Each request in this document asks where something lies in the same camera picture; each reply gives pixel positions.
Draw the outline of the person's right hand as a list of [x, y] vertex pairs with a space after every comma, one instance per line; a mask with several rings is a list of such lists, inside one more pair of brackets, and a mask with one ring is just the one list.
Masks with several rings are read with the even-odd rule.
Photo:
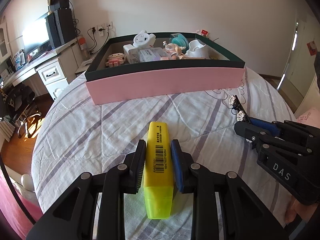
[[287, 210], [285, 212], [285, 223], [289, 224], [293, 222], [296, 218], [296, 215], [299, 215], [302, 220], [308, 222], [316, 208], [317, 204], [303, 205], [298, 200], [296, 200], [294, 196], [291, 196], [291, 201], [287, 206]]

